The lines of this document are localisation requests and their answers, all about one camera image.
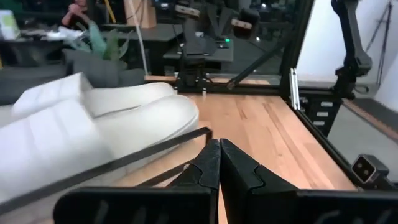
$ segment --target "white slide sandal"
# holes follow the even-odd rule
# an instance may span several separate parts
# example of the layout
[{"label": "white slide sandal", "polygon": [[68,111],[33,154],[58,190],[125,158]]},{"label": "white slide sandal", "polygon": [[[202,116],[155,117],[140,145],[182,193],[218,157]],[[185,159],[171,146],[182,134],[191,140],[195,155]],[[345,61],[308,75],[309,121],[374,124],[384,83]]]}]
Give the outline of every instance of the white slide sandal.
[{"label": "white slide sandal", "polygon": [[196,105],[180,95],[97,119],[77,100],[65,100],[0,129],[0,203],[193,131],[197,123]]},{"label": "white slide sandal", "polygon": [[149,83],[122,88],[93,88],[84,74],[77,73],[26,90],[12,106],[13,119],[25,118],[62,100],[82,103],[92,117],[128,110],[165,96],[174,95],[167,83]]}]

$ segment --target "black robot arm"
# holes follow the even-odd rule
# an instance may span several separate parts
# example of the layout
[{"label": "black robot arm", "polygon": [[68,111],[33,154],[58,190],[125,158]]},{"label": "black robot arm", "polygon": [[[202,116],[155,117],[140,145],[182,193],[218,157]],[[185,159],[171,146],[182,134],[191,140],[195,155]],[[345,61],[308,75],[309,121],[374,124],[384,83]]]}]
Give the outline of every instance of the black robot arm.
[{"label": "black robot arm", "polygon": [[333,10],[340,18],[346,48],[344,64],[336,70],[338,79],[333,91],[343,98],[354,98],[356,78],[367,75],[372,68],[372,59],[362,48],[356,20],[358,2],[359,0],[331,0]]}]

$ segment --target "metal bracket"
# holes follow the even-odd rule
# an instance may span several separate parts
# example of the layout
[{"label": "metal bracket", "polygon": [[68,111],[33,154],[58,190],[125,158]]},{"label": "metal bracket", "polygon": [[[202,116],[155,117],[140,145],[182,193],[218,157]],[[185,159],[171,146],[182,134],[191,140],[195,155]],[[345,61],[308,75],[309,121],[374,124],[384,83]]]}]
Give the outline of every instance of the metal bracket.
[{"label": "metal bracket", "polygon": [[297,71],[295,68],[290,69],[290,100],[292,107],[295,110],[301,110],[300,95],[299,95],[299,81],[297,80]]}]

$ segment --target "white wall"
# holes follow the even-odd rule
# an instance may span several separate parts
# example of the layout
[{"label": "white wall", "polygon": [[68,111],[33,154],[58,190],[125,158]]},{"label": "white wall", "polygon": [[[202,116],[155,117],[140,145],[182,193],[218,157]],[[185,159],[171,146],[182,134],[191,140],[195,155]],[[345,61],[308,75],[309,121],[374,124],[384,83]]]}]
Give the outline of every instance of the white wall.
[{"label": "white wall", "polygon": [[[359,2],[356,15],[364,48],[371,40],[377,20],[382,16],[387,2],[388,0],[362,0]],[[384,74],[387,73],[398,53],[398,45],[395,44],[395,38],[398,36],[398,4],[396,2],[394,4],[384,61]],[[360,83],[376,83],[384,31],[385,24],[382,24],[376,40],[368,52],[373,60],[373,68],[368,76],[358,80]],[[330,0],[315,0],[298,60],[299,79],[334,81],[336,80],[335,70],[342,66],[344,57],[345,47],[340,20],[333,11]]]},{"label": "white wall", "polygon": [[391,110],[398,112],[398,55],[386,72],[374,99]]}]

